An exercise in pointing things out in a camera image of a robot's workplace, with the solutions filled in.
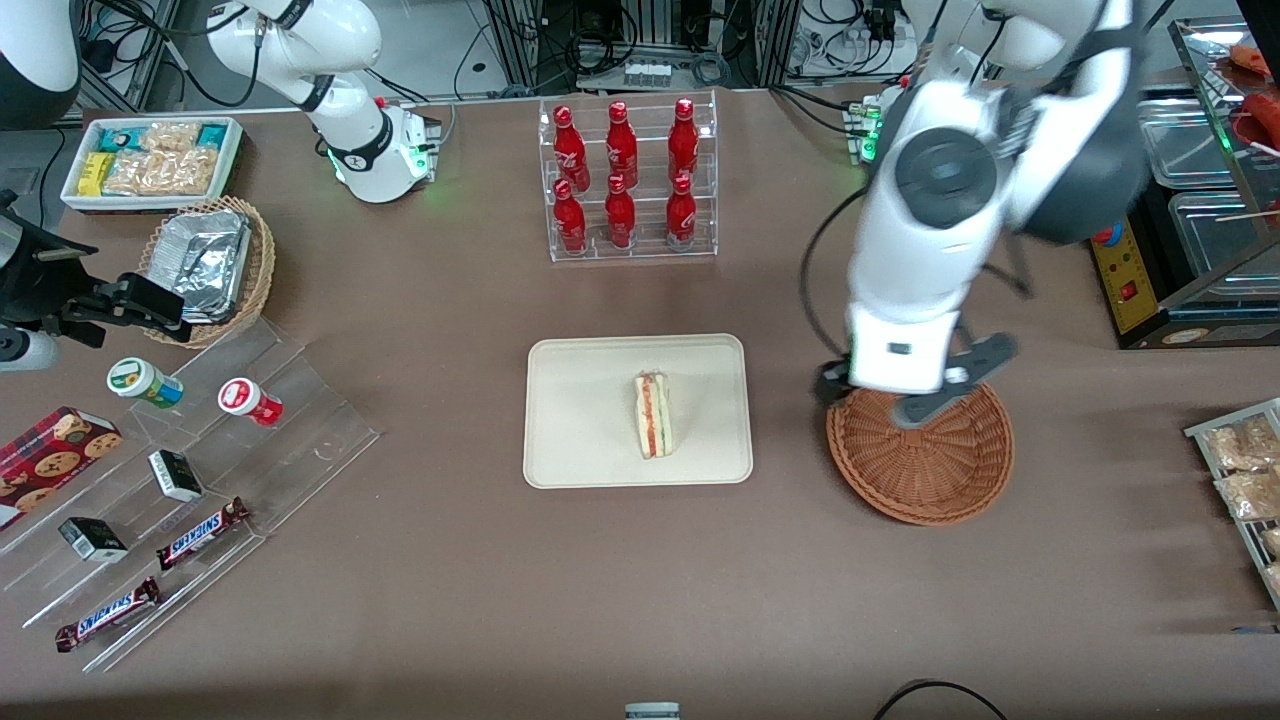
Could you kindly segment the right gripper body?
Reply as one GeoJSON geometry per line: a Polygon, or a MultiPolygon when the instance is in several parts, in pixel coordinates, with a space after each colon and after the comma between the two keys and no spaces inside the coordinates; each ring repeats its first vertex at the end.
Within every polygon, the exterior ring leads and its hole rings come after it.
{"type": "Polygon", "coordinates": [[[15,213],[3,214],[1,319],[5,325],[38,324],[93,290],[82,259],[93,246],[46,232],[15,213]]]}

